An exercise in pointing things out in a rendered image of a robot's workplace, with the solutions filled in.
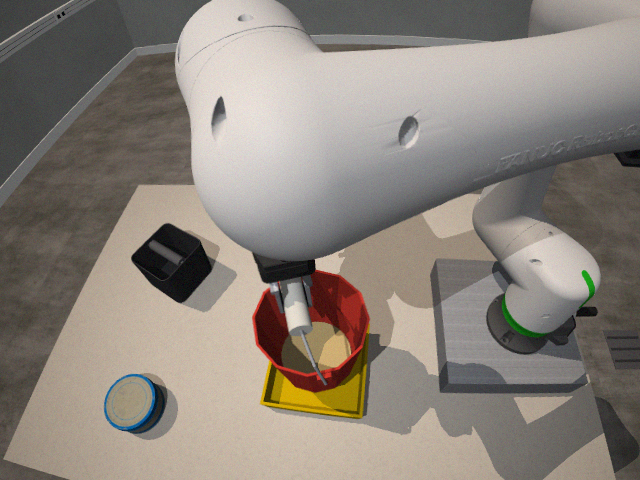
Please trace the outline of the yellow rectangular tray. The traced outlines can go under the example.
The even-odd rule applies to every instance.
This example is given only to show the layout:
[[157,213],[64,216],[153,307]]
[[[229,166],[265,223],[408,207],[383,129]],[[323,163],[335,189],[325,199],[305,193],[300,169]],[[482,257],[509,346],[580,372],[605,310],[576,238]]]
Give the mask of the yellow rectangular tray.
[[336,388],[331,390],[313,393],[296,388],[269,360],[260,404],[271,406],[271,408],[279,407],[278,409],[299,410],[298,412],[312,414],[342,416],[352,419],[362,418],[369,329],[370,324],[363,348],[352,371]]

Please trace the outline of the red bucket with metal handle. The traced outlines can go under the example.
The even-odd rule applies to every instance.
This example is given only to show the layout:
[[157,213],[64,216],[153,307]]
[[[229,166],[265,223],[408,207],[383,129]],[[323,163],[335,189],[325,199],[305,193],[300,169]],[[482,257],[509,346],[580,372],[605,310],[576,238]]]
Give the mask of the red bucket with metal handle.
[[252,319],[264,355],[295,387],[317,393],[336,388],[350,374],[370,318],[361,292],[341,275],[315,270],[311,279],[313,307],[298,277],[278,282],[285,313],[268,288]]

